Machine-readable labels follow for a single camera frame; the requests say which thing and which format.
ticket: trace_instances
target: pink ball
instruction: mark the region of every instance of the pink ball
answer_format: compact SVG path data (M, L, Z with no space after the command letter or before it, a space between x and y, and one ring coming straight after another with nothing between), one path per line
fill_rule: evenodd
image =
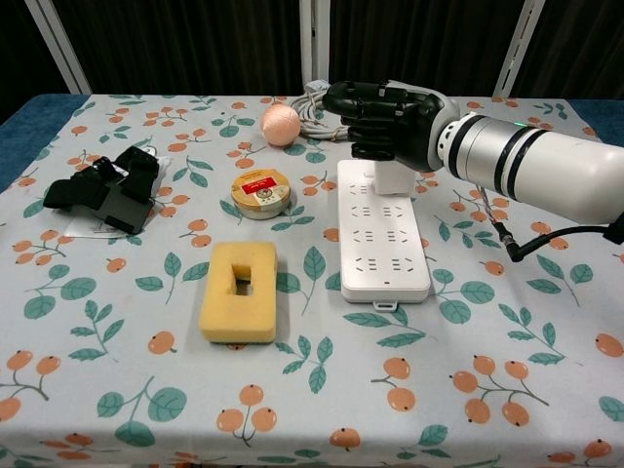
M299 135L301 121L292 107L281 103L273 104L262 115L260 129L269 143L286 146Z

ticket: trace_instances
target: red label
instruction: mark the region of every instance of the red label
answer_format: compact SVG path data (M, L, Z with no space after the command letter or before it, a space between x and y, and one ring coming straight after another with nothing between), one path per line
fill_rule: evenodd
M277 183L275 183L273 177L267 177L254 182L246 183L245 185L242 185L241 188L247 195L249 195L250 193L255 193L263 188L271 188L275 185L277 185Z

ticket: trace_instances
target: black cable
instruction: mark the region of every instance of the black cable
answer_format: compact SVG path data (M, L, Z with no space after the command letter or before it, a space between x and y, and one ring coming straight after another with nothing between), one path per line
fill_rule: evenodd
M492 225L494 226L494 229L496 229L496 232L498 232L500 241L505 245L507 253L511 257L511 260L514 262L523 260L525 256L535 252L537 249L548 244L552 239L556 237L564 236L566 234L576 234L579 232L599 232L605 234L608 229L605 226L566 227L564 229L559 229L548 234L542 234L528 241L523 246L519 246L518 243L514 240L514 236L512 235L512 233L507 230L502 222L493 222Z

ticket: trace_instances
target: white cable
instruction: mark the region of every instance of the white cable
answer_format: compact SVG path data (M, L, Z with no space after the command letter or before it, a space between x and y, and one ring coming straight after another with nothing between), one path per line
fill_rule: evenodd
M322 100L329 84L321 80L313 81L305 86L305 95L296 97L291 107L301 120L301 134L316 139L347 139L347 127L329 127L316 118L316 113L323 110Z

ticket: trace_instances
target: power outlet socket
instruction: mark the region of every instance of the power outlet socket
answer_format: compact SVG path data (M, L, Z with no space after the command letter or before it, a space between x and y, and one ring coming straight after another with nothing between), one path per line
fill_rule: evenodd
M411 200L377 195L373 162L338 163L338 216L342 295L393 310L421 302L431 280Z

